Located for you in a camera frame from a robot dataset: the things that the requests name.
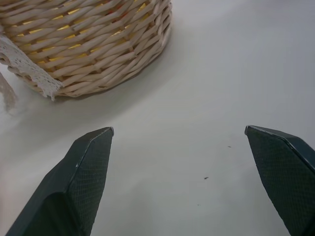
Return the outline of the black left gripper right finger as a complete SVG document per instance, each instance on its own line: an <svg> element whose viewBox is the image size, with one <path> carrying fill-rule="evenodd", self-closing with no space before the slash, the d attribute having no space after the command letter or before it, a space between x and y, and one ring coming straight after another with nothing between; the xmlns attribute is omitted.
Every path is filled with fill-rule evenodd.
<svg viewBox="0 0 315 236"><path fill-rule="evenodd" d="M315 236L315 150L269 128L245 129L266 193L291 236Z"/></svg>

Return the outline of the woven wicker basket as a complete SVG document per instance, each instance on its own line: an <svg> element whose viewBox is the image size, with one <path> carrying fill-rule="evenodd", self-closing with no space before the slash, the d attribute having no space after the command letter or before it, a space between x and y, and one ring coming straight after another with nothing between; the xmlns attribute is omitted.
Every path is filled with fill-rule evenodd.
<svg viewBox="0 0 315 236"><path fill-rule="evenodd" d="M48 89L0 52L0 63L46 95L109 90L139 74L165 48L171 0L0 0L0 46L37 65Z"/></svg>

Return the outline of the white lace ribbon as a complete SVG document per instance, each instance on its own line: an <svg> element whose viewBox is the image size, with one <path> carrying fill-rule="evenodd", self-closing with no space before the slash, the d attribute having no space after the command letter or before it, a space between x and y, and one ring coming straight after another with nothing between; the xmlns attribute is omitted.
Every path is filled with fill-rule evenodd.
<svg viewBox="0 0 315 236"><path fill-rule="evenodd" d="M33 63L3 32L0 31L0 62L14 70L20 76L30 77L41 90L44 97L55 100L58 90L63 87L62 82L53 79L46 71ZM0 94L3 96L4 107L7 112L16 105L17 96L0 72Z"/></svg>

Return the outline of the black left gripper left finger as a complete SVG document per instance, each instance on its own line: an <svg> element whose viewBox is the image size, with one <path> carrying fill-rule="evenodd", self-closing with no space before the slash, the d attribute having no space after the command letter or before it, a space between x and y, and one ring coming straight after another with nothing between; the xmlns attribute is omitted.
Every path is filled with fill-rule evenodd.
<svg viewBox="0 0 315 236"><path fill-rule="evenodd" d="M90 236L114 129L85 134L43 178L5 236Z"/></svg>

